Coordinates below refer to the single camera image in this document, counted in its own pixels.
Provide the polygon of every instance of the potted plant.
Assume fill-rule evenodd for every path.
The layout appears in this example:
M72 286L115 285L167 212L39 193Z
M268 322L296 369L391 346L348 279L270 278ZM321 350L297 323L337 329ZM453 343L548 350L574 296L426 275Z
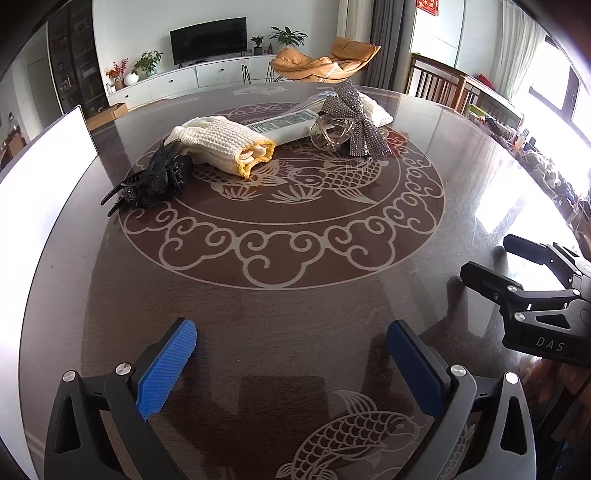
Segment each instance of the potted plant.
M123 59L119 63L113 62L113 66L106 71L107 77L115 84L115 90L121 90L123 85L123 75L129 59Z
M286 27L285 30L281 30L277 27L270 28L275 30L275 33L270 35L269 38L276 39L277 43L285 45L286 47L289 45L301 47L304 44L304 40L308 38L308 34L301 30L290 30L289 27Z
M136 70L143 70L146 78L151 77L155 73L158 73L156 65L160 62L162 55L164 53L158 50L145 51L138 61L135 62L134 68Z
M262 35L259 35L258 37L252 37L251 38L251 42L253 42L255 44L255 47L253 48L252 52L255 55L262 55L262 41L265 39L265 37L263 37Z

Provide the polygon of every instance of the television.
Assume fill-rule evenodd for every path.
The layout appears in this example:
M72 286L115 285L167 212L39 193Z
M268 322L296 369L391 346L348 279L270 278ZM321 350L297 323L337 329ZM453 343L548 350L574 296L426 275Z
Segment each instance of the television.
M227 18L172 30L170 43L175 65L217 55L246 52L246 17Z

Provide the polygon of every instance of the round table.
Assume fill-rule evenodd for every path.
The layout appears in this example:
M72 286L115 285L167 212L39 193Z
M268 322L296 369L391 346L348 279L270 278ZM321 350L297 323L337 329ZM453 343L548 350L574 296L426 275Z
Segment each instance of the round table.
M498 245L514 233L578 248L518 163L447 107L362 87L394 117L394 156L381 163L300 141L250 183L204 167L168 203L110 219L99 206L174 126L216 113L248 123L329 88L213 90L138 109L95 135L99 157L51 233L23 325L21 404L40 474L63 372L132 362L179 316L197 325L196 352L150 423L190 479L311 479L318 461L322 478L391 478L431 423L385 347L395 319L450 365L518 371L524 355L502 346L498 307L462 287L460 267L472 260L529 290L560 289ZM348 450L319 453L356 402L406 420L396 430L366 424L372 448L355 450L353 432L341 441Z

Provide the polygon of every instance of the cardboard box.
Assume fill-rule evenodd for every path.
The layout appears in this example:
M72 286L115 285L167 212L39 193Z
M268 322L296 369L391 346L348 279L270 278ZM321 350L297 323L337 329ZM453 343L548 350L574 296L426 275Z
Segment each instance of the cardboard box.
M103 110L101 113L97 113L95 116L91 116L86 121L86 126L89 132L99 128L101 125L112 122L116 118L122 117L128 113L127 105L125 103L117 103L107 110Z

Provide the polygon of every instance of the knitted cloth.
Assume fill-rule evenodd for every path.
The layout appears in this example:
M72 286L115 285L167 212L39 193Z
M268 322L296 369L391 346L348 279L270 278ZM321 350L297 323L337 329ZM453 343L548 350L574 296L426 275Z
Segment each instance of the knitted cloth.
M365 115L376 125L377 127L383 127L394 121L394 118L379 105L373 98L368 97L364 93L359 92L361 98L361 104L363 105L363 111Z
M193 118L175 127L165 144L178 138L179 154L245 179L256 164L268 162L275 149L272 140L223 116Z

